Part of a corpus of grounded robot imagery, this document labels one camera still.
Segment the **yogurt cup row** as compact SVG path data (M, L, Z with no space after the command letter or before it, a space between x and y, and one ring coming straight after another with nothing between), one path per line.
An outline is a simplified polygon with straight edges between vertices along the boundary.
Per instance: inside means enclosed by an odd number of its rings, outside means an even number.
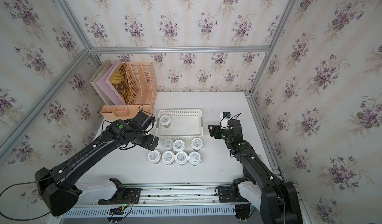
M174 144L174 141L172 139L165 139L163 142L163 148L166 150L166 151L170 151L173 149L173 144Z
M201 163L202 156L199 152L191 152L188 156L188 161L191 165L197 166Z
M185 147L186 147L185 142L181 139L175 140L173 143L173 150L175 152L184 151Z
M204 142L201 138L196 137L191 141L191 146L194 151L199 151L203 148Z
M162 155L162 162L166 165L172 165L175 161L175 154L172 151L165 151Z
M164 127L169 127L171 125L171 118L168 115L162 115L159 119L160 124Z
M161 161L161 153L158 150L150 151L147 160L152 164L158 164Z
M177 152L176 155L175 155L175 161L179 165L185 165L188 162L188 159L189 159L189 156L184 151Z

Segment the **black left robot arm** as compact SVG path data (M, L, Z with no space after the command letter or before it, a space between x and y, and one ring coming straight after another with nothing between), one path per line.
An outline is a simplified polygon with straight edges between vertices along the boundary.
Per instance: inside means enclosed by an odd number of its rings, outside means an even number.
M43 167L38 170L34 175L37 190L51 215L63 215L76 205L83 193L76 187L76 182L109 153L129 143L155 150L159 138L148 131L148 127L154 125L152 116L116 120L73 157L51 169Z

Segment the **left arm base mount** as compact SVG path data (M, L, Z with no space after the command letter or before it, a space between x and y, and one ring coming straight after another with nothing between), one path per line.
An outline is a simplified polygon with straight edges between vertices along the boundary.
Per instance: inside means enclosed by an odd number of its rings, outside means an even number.
M126 188L117 178L110 178L109 181L115 186L116 191L109 199L101 199L99 205L117 205L117 204L138 204L141 190L140 188Z

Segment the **aluminium rail frame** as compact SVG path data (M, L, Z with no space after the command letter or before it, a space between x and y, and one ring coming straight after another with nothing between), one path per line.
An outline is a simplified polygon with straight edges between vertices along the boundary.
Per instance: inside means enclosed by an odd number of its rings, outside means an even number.
M97 201L85 199L65 214L49 216L47 223L61 224L69 219L102 219L110 224L118 224L127 218L151 217L191 217L191 216L236 216L239 220L248 220L253 211L258 211L248 203L220 203L212 185L175 185L175 186L131 186L140 188L138 204L99 205ZM127 205L123 216L109 216L110 208Z

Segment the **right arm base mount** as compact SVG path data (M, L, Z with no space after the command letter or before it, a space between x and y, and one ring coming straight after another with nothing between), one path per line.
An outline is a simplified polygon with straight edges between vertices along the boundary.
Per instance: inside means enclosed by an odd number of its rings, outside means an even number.
M246 177L234 179L230 186L217 186L215 192L219 197L220 203L248 203L249 201L241 197L239 193L239 184L250 179Z

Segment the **yellow black patterned book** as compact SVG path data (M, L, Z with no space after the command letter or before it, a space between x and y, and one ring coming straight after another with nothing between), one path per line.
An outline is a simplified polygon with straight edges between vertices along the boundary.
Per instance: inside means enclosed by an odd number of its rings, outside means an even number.
M116 91L118 98L124 105L127 105L131 97L126 67L126 63L117 65L116 69L107 78L108 83Z

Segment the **peach plastic file organizer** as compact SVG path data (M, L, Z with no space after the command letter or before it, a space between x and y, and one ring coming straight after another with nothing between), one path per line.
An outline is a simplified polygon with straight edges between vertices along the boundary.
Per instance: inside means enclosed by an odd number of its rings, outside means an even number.
M100 114L108 121L133 118L139 111L153 113L158 93L151 62L126 62L131 91L127 105L104 105Z

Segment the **pink folder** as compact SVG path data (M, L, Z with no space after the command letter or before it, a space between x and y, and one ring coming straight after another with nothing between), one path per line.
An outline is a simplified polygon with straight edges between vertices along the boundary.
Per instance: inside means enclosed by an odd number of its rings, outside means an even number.
M105 102L107 105L125 105L126 102L124 98L118 93L117 89L111 83L112 76L114 72L117 72L122 62L117 60L112 63L109 68L101 75L101 77L96 81L96 84L102 91L102 93L110 100Z

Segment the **beige folder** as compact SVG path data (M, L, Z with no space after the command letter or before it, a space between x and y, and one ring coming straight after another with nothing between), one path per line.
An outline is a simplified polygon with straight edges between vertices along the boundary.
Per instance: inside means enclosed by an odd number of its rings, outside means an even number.
M102 99L105 105L114 105L112 100L105 94L102 88L102 80L103 76L112 66L112 62L110 60L106 60L102 63L102 65L95 71L95 74L90 79L90 84L96 91L96 94Z

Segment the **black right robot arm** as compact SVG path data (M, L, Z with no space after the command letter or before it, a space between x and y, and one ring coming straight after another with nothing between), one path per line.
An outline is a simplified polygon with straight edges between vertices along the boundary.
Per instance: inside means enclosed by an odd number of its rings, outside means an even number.
M265 224L302 224L303 218L297 190L291 182L277 177L256 154L242 134L239 120L230 119L227 127L211 124L210 136L224 140L230 154L249 174L236 179L233 186L238 195L249 201L260 212Z

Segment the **white plastic basket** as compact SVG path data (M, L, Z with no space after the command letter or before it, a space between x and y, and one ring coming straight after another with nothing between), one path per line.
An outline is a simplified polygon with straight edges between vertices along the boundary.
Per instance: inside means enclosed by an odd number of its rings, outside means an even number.
M171 125L164 127L160 117L168 115ZM203 114L200 109L167 109L159 110L155 135L160 139L191 140L204 135Z

